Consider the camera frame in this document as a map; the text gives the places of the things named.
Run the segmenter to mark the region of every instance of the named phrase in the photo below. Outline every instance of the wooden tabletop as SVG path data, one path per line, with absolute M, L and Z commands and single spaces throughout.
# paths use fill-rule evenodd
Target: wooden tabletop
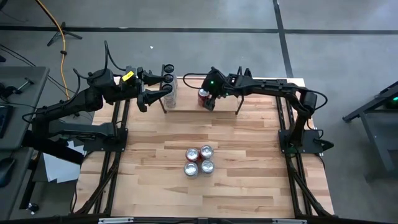
M 179 82 L 178 90 L 185 89 Z M 288 82 L 304 86 L 301 78 Z M 177 104 L 184 101 L 177 97 Z M 95 113 L 94 124 L 110 122 L 112 113 L 113 107 L 105 105 Z M 127 126 L 129 139 L 119 167 L 113 216 L 294 216 L 285 158 L 277 137 L 280 126 L 275 97 L 246 96 L 238 115 L 229 111 L 164 114 L 158 102 L 141 113 L 133 100 Z M 188 179 L 183 173 L 185 151 L 204 144 L 215 149 L 215 173 L 211 177 Z M 75 210 L 98 185 L 103 156 L 103 152 L 94 152 L 82 165 Z M 303 164 L 309 189 L 333 213 L 321 161 L 314 155 L 303 154 Z M 298 195 L 304 211 L 299 190 Z

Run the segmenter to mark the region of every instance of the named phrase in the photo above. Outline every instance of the gray floor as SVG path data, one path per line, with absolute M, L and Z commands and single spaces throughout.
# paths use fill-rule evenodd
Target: gray floor
M 71 26 L 277 27 L 271 0 L 46 0 L 44 3 L 59 21 Z M 398 29 L 395 13 L 398 2 L 395 0 L 279 0 L 279 4 L 286 29 Z M 28 19 L 28 25 L 51 25 L 33 1 L 14 0 L 4 10 Z M 16 24 L 2 14 L 0 23 Z M 62 43 L 45 46 L 52 35 L 53 32 L 0 31 L 0 43 L 37 65 L 50 67 L 51 76 L 60 80 Z M 257 77 L 286 76 L 277 34 L 79 35 L 83 40 L 67 39 L 65 75 L 71 89 L 76 88 L 72 68 L 86 73 L 103 66 L 104 40 L 108 41 L 120 66 L 143 66 L 155 73 L 160 71 L 162 63 L 173 63 L 179 74 L 207 72 L 211 66 L 228 73 L 242 65 L 249 67 Z M 398 182 L 365 182 L 364 174 L 379 169 L 377 154 L 370 148 L 359 121 L 346 124 L 341 120 L 397 81 L 398 35 L 287 35 L 286 39 L 294 77 L 304 78 L 309 88 L 329 97 L 329 103 L 314 117 L 316 126 L 325 130 L 324 138 L 335 143 L 335 147 L 325 153 L 335 213 L 345 218 L 398 222 Z M 9 61 L 4 65 L 23 65 L 7 58 Z M 39 105 L 59 99 L 65 96 L 48 83 Z M 67 119 L 89 122 L 85 118 Z M 44 190 L 52 193 L 45 195 Z M 55 197 L 57 192 L 63 192 L 65 198 Z M 72 192 L 72 183 L 63 184 L 61 189 L 53 184 L 42 184 L 34 196 L 34 200 L 43 205 L 36 216 L 66 214 Z M 14 212 L 13 217 L 28 215 L 24 211 Z

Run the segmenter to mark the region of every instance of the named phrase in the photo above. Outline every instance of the computer mouse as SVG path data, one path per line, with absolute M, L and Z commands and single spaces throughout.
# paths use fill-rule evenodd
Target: computer mouse
M 0 187 L 5 187 L 11 180 L 15 159 L 5 158 L 0 160 Z

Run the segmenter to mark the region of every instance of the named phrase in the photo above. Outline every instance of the yellow tag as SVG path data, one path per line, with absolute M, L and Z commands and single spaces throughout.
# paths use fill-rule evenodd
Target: yellow tag
M 123 81 L 128 80 L 129 78 L 131 78 L 134 75 L 134 72 L 130 71 L 129 73 L 125 74 L 122 79 Z

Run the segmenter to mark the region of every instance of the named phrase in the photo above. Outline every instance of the white paper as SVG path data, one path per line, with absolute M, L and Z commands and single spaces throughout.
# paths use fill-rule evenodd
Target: white paper
M 73 141 L 68 141 L 68 147 L 84 154 L 83 146 L 75 147 Z M 44 154 L 44 163 L 49 182 L 56 179 L 57 183 L 62 183 L 79 178 L 80 166 L 78 164 L 64 161 L 48 154 Z

